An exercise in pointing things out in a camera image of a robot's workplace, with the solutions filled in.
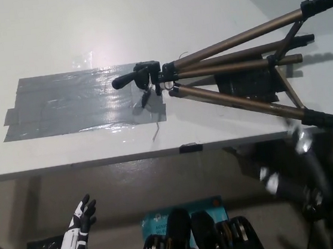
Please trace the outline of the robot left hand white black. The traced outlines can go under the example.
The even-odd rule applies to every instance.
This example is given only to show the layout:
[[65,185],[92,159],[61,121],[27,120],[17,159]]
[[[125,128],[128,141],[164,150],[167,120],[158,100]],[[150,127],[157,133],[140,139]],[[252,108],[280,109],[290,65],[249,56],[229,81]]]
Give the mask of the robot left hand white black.
[[87,249],[89,232],[96,222],[96,201],[86,194],[74,211],[68,229],[64,233],[61,249]]

